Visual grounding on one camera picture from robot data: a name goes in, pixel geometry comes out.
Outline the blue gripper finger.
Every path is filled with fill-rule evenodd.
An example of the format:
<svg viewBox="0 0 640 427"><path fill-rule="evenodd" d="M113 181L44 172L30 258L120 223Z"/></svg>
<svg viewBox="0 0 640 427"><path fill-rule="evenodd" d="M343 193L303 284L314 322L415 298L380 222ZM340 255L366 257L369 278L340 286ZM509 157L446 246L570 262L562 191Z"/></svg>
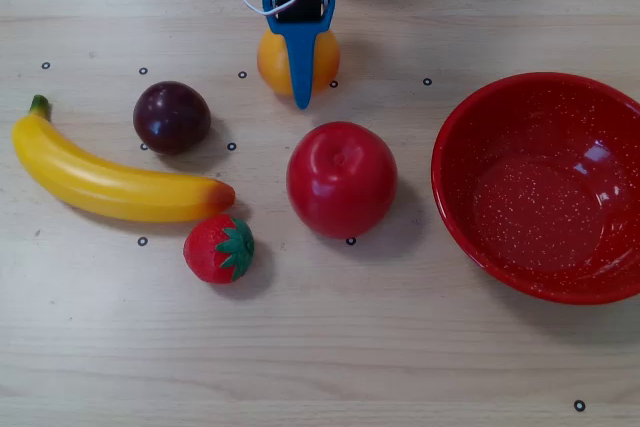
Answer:
<svg viewBox="0 0 640 427"><path fill-rule="evenodd" d="M317 32L287 32L284 34L293 98L300 110L305 110L309 106L312 97L317 36Z"/></svg>

